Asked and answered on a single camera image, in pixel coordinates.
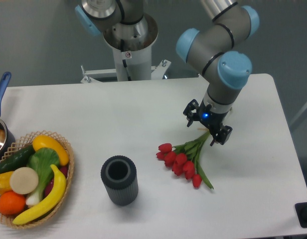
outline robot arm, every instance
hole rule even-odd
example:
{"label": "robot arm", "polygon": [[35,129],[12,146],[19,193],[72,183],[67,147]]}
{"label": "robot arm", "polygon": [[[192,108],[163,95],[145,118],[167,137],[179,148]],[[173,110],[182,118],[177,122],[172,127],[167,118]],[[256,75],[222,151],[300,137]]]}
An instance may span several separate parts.
{"label": "robot arm", "polygon": [[144,16],[143,0],[82,0],[81,7],[101,32],[119,22],[135,24]]}
{"label": "robot arm", "polygon": [[91,35],[103,33],[113,50],[118,81],[151,79],[158,28],[144,13],[143,0],[82,0],[75,12]]}
{"label": "robot arm", "polygon": [[201,104],[192,100],[183,114],[188,127],[193,121],[200,121],[210,130],[212,146],[229,139],[232,128],[222,122],[252,72],[249,58],[230,50],[258,29],[259,17],[251,7],[239,7],[235,0],[201,2],[214,26],[207,32],[187,30],[179,38],[176,51],[209,82]]}

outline white label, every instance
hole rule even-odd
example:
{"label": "white label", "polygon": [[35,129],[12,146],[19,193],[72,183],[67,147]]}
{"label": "white label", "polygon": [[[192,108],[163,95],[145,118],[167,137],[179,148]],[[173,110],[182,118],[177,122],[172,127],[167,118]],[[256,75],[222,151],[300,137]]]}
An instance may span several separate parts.
{"label": "white label", "polygon": [[112,4],[112,0],[88,0],[88,5],[96,10],[107,10]]}
{"label": "white label", "polygon": [[128,60],[132,58],[132,52],[131,51],[124,51],[122,52],[122,59]]}

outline white round vegetable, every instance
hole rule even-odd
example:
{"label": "white round vegetable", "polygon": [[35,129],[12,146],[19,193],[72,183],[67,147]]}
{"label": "white round vegetable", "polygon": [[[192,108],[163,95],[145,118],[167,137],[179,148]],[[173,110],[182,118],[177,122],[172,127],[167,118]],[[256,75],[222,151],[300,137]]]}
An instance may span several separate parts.
{"label": "white round vegetable", "polygon": [[28,194],[37,187],[38,175],[29,167],[18,168],[12,173],[9,184],[14,192]]}

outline tulip bouquet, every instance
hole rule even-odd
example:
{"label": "tulip bouquet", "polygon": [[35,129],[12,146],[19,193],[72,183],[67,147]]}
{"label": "tulip bouquet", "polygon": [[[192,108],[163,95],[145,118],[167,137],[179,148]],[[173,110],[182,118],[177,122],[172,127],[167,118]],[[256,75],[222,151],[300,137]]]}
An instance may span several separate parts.
{"label": "tulip bouquet", "polygon": [[187,180],[192,179],[194,188],[199,188],[203,181],[213,189],[199,163],[201,149],[209,136],[210,132],[207,131],[199,138],[185,144],[172,146],[171,143],[164,143],[158,147],[159,152],[156,156],[164,161],[166,167],[172,168],[175,175],[184,174]]}

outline orange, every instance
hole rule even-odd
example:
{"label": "orange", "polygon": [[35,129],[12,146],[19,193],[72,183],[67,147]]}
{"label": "orange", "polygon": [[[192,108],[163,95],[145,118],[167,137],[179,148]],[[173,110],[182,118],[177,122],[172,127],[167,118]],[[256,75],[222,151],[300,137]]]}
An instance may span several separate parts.
{"label": "orange", "polygon": [[0,213],[14,215],[22,212],[25,208],[25,197],[13,191],[3,193],[0,196]]}

